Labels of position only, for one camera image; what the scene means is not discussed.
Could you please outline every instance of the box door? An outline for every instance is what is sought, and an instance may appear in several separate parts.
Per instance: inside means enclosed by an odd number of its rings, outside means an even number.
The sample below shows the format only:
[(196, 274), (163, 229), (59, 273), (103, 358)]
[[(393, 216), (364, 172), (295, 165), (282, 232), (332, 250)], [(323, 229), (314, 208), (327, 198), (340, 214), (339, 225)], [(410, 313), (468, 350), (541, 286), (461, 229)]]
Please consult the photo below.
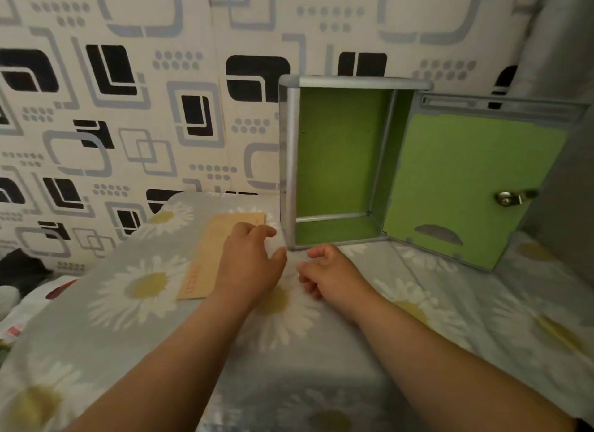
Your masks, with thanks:
[[(416, 95), (384, 232), (492, 269), (584, 111), (569, 103)], [(510, 196), (496, 196), (504, 192)]]

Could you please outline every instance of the person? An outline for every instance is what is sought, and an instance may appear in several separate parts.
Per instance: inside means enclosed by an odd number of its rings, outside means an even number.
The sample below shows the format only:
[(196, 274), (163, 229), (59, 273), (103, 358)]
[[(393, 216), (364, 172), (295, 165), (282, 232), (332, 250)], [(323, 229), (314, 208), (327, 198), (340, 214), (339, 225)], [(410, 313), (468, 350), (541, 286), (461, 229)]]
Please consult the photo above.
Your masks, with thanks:
[[(286, 248), (264, 249), (270, 226), (237, 223), (225, 241), (215, 288), (163, 343), (65, 431), (194, 431), (239, 328), (278, 283)], [(333, 245), (307, 251), (299, 280), (359, 326), (375, 355), (435, 431), (592, 430), (486, 361), (385, 300)]]

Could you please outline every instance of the person's left hand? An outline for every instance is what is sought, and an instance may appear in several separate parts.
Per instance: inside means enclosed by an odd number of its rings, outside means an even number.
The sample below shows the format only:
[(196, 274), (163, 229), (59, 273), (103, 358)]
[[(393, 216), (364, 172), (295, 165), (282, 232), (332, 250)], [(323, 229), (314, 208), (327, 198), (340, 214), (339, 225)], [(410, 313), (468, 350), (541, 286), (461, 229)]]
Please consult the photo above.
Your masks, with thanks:
[(276, 286), (287, 264), (286, 247), (278, 248), (268, 258), (264, 240), (274, 235), (276, 230), (270, 226), (245, 222), (234, 225), (223, 246), (214, 290), (237, 295), (250, 308), (255, 307)]

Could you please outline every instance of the kraft paper envelope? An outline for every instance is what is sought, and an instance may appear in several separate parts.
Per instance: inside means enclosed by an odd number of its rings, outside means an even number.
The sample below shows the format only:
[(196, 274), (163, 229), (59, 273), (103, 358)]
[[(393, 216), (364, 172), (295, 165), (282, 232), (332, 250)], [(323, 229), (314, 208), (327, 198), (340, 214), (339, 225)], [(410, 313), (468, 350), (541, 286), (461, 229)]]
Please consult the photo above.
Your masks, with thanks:
[(215, 214), (206, 225), (198, 244), (198, 255), (190, 263), (178, 299), (205, 298), (213, 288), (223, 255), (223, 244), (238, 222), (256, 226), (264, 224), (265, 213), (222, 213)]

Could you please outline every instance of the yellow flower center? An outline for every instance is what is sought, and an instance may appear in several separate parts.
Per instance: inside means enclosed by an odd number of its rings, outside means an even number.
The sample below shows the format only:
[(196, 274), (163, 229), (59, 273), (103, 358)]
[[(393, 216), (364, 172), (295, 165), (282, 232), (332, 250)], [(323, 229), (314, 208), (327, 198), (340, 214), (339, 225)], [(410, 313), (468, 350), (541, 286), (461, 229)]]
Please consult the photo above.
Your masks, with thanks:
[(536, 243), (520, 244), (517, 248), (518, 254), (535, 261), (554, 261), (556, 258), (541, 245)]
[(258, 306), (260, 315), (276, 315), (284, 312), (289, 306), (289, 291), (280, 286), (275, 287)]
[(160, 211), (149, 219), (149, 224), (165, 224), (175, 216), (173, 211)]
[(425, 312), (422, 311), (417, 305), (415, 305), (409, 301), (394, 301), (394, 303), (398, 307), (402, 308), (409, 315), (412, 315), (415, 318), (417, 318), (420, 322), (422, 322), (426, 326), (429, 325), (429, 318), (427, 317)]
[(339, 410), (322, 410), (308, 418), (315, 430), (320, 432), (351, 432), (353, 423)]
[(11, 422), (18, 430), (39, 430), (57, 413), (62, 396), (48, 385), (33, 385), (12, 399)]
[(542, 331), (567, 346), (568, 349), (586, 355), (586, 348), (582, 341), (576, 335), (563, 327), (561, 324), (553, 321), (547, 316), (540, 315), (536, 318), (536, 325)]
[(167, 282), (165, 273), (148, 274), (134, 282), (130, 297), (132, 299), (155, 298), (165, 289)]

